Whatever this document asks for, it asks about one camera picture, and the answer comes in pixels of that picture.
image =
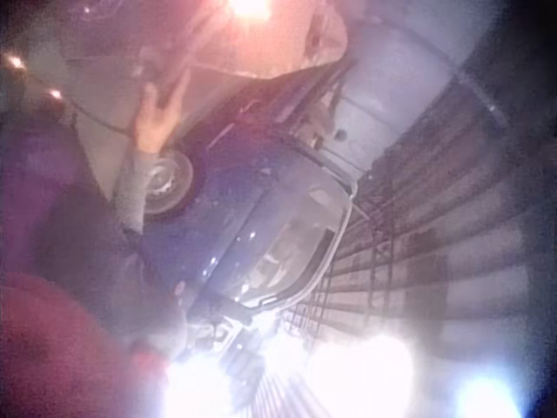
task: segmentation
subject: person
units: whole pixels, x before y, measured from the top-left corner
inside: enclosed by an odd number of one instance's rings
[[[164,106],[145,86],[112,202],[72,129],[35,115],[6,138],[0,395],[8,416],[160,413],[164,364],[184,350],[186,323],[140,241],[150,172],[182,118],[188,84],[186,72]]]

